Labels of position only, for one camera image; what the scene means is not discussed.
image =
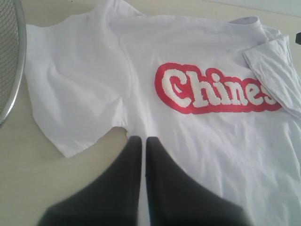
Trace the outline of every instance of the table surface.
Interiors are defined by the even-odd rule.
[[[49,26],[90,11],[99,0],[22,0],[28,24]],[[294,65],[301,75],[301,18],[203,0],[128,0],[147,15],[171,14],[230,21],[256,15],[262,23],[290,35]],[[33,226],[50,205],[98,177],[120,153],[126,131],[113,128],[84,152],[66,159],[32,118],[26,79],[16,104],[0,129],[0,225]]]

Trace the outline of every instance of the white t-shirt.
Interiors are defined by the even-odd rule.
[[[27,32],[33,116],[66,157],[114,126],[157,136],[255,225],[300,224],[301,80],[287,36],[254,16],[145,16],[123,0]]]

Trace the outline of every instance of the graphic print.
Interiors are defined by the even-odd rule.
[[[216,68],[209,68],[203,74],[195,65],[166,63],[157,70],[155,88],[167,106],[184,114],[281,108],[258,80],[225,77]]]

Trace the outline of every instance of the metal mesh basket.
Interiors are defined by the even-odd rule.
[[[20,0],[0,0],[0,126],[20,87],[26,52],[25,20]]]

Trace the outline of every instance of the silver frame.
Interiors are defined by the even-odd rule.
[[[17,23],[18,23],[19,56],[17,61],[17,68],[16,68],[13,87],[5,107],[3,108],[3,111],[0,113],[0,127],[7,119],[9,113],[11,112],[15,104],[16,97],[21,85],[21,80],[23,77],[23,70],[24,70],[25,56],[26,56],[26,23],[25,23],[22,4],[20,0],[12,0],[12,1],[14,2],[15,5]]]

